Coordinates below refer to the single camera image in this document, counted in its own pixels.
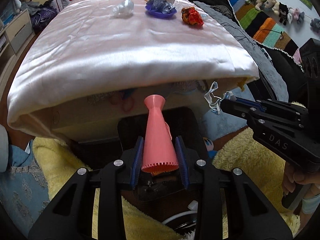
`crocheted blanket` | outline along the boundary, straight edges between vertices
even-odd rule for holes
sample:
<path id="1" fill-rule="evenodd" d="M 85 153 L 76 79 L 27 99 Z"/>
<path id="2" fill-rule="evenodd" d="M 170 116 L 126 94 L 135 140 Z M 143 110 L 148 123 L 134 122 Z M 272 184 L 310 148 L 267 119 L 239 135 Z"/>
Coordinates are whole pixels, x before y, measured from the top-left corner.
<path id="1" fill-rule="evenodd" d="M 274 19 L 256 10 L 252 4 L 246 4 L 245 0 L 229 2 L 239 24 L 250 37 L 268 48 L 283 51 L 301 65 L 299 47 Z"/>

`purple plate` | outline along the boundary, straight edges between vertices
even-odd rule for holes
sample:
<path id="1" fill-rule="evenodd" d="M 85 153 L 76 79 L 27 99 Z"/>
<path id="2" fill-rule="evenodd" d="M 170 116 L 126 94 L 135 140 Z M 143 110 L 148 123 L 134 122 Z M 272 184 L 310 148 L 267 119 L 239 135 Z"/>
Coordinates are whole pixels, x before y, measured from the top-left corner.
<path id="1" fill-rule="evenodd" d="M 175 8 L 171 11 L 171 13 L 168 13 L 168 14 L 164 14 L 162 12 L 157 12 L 157 11 L 151 11 L 151 5 L 148 5 L 148 4 L 146 5 L 145 8 L 148 11 L 148 14 L 161 19 L 170 18 L 177 13 L 177 10 Z"/>

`yellow fuzzy fabric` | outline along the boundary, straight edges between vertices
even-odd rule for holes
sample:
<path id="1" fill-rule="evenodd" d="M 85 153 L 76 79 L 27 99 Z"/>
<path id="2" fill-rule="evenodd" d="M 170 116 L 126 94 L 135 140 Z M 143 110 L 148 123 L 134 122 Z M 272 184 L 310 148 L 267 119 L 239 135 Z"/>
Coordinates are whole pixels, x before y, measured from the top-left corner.
<path id="1" fill-rule="evenodd" d="M 37 137 L 33 141 L 32 150 L 48 181 L 50 200 L 77 169 L 88 168 L 71 153 L 65 143 L 55 139 Z M 98 239 L 99 193 L 100 190 L 96 190 L 93 208 L 92 237 L 95 239 Z M 124 198 L 122 198 L 122 208 L 127 240 L 178 240 L 181 238 L 171 228 L 140 212 Z"/>
<path id="2" fill-rule="evenodd" d="M 236 167 L 241 168 L 266 195 L 295 235 L 300 227 L 300 217 L 281 204 L 285 161 L 256 142 L 252 135 L 253 131 L 250 128 L 239 133 L 217 153 L 212 164 L 218 169 L 227 171 Z M 227 236 L 228 232 L 224 228 L 224 238 Z"/>
<path id="3" fill-rule="evenodd" d="M 54 139 L 36 138 L 33 153 L 48 181 L 51 200 L 68 179 L 85 165 L 77 159 L 68 146 Z M 221 149 L 213 164 L 220 169 L 241 168 L 281 212 L 282 217 L 295 234 L 300 227 L 300 218 L 288 212 L 281 205 L 281 182 L 284 161 L 252 139 L 252 130 L 246 129 L 230 140 Z M 97 239 L 99 190 L 96 191 L 92 237 Z M 143 214 L 122 199 L 124 227 L 128 240 L 178 240 L 180 235 L 169 227 Z M 228 237 L 227 217 L 223 218 L 223 238 Z"/>

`bed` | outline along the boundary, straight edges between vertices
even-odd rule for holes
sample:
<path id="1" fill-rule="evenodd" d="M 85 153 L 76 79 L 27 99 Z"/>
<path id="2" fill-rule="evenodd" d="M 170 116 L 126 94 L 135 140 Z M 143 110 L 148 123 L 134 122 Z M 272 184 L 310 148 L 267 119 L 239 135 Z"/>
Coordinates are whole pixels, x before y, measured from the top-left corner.
<path id="1" fill-rule="evenodd" d="M 146 113 L 143 99 L 152 93 L 166 94 L 167 109 L 189 106 L 199 118 L 209 110 L 203 90 L 168 93 L 168 84 L 210 86 L 215 80 L 222 95 L 259 78 L 249 53 L 211 17 L 194 28 L 183 23 L 179 10 L 170 20 L 157 19 L 146 14 L 144 0 L 132 0 L 133 16 L 110 18 L 122 1 L 74 0 L 50 22 L 10 88 L 12 128 L 65 141 L 116 138 L 119 120 Z M 195 6 L 187 0 L 175 5 Z M 92 103 L 112 95 L 115 101 Z M 128 98 L 134 107 L 124 111 Z"/>

